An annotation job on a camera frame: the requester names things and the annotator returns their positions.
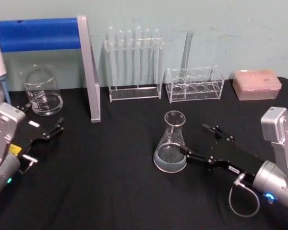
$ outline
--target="beaker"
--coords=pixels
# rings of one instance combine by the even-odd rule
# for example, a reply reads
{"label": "beaker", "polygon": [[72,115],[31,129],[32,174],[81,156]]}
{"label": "beaker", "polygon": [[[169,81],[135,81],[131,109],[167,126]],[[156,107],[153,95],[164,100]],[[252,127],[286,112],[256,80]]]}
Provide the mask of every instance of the beaker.
{"label": "beaker", "polygon": [[169,111],[164,119],[167,129],[155,150],[154,163],[158,169],[166,173],[177,173],[187,165],[186,156],[179,151],[180,145],[185,145],[182,125],[186,118],[179,111]]}
{"label": "beaker", "polygon": [[34,113],[49,116],[62,108],[63,100],[50,65],[33,64],[21,71],[20,77]]}

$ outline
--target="wall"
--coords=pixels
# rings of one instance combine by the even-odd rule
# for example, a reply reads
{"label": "wall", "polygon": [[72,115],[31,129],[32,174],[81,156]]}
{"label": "wall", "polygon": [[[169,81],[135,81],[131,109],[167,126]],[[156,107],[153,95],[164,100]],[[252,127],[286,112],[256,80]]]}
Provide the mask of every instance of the wall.
{"label": "wall", "polygon": [[[109,25],[124,28],[158,28],[168,49],[166,68],[179,68],[184,36],[188,30],[201,40],[213,34],[215,47],[193,50],[191,60],[207,59],[217,63],[225,78],[236,69],[274,69],[288,78],[288,0],[0,0],[0,20],[74,17],[87,15],[98,66],[99,78],[105,85],[100,52]],[[59,64],[61,88],[80,87],[81,60],[78,51],[5,54],[9,72],[8,86],[19,90],[17,74],[22,60],[39,58]]]}

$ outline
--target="erlenmeyer flask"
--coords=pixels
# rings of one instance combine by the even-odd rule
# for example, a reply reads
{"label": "erlenmeyer flask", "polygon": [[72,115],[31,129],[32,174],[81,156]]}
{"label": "erlenmeyer flask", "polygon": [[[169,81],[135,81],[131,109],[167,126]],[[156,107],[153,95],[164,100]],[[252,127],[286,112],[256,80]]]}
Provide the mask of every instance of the erlenmeyer flask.
{"label": "erlenmeyer flask", "polygon": [[182,125],[186,118],[179,111],[169,111],[164,119],[167,129],[155,150],[154,163],[166,173],[177,173],[187,165],[186,156],[179,151],[180,145],[184,145]]}

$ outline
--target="black table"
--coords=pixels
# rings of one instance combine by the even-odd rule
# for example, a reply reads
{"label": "black table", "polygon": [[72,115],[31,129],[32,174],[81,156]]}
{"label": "black table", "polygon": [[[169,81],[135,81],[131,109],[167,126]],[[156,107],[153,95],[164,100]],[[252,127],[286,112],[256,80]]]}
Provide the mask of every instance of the black table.
{"label": "black table", "polygon": [[[0,230],[195,230],[288,229],[288,209],[261,199],[253,218],[240,218],[228,207],[234,176],[188,165],[167,174],[152,161],[166,124],[164,114],[186,116],[186,145],[207,151],[211,139],[201,124],[219,124],[236,137],[237,145],[263,160],[274,161],[264,141],[260,119],[270,106],[288,109],[288,80],[275,100],[240,102],[230,82],[220,100],[172,103],[162,99],[109,102],[101,90],[101,123],[90,123],[86,89],[62,90],[62,110],[50,117],[28,112],[44,127],[65,118],[64,133],[30,155],[40,159],[23,178],[16,177],[0,195]],[[23,92],[11,93],[24,104]],[[248,198],[240,205],[252,211]]]}

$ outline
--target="cable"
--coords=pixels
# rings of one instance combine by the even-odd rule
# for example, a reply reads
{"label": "cable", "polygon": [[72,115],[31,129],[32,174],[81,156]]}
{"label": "cable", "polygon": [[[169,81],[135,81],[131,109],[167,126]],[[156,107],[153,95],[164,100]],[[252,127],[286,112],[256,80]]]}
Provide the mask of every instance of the cable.
{"label": "cable", "polygon": [[249,191],[251,194],[254,195],[254,197],[256,198],[256,201],[257,201],[257,209],[256,209],[253,213],[251,213],[251,214],[249,214],[249,215],[242,215],[242,214],[236,212],[236,210],[233,208],[233,206],[232,206],[232,204],[231,204],[231,193],[232,193],[232,187],[231,187],[230,192],[229,192],[229,196],[228,196],[228,202],[229,202],[229,206],[230,206],[231,210],[232,210],[236,215],[238,215],[238,216],[240,216],[240,217],[249,218],[249,217],[255,216],[255,215],[258,213],[259,208],[260,208],[260,202],[259,202],[258,195],[257,195],[253,190],[251,190],[251,189],[249,189],[248,187],[246,187],[244,184],[239,183],[238,186],[241,186],[242,188],[244,188],[245,190]]}

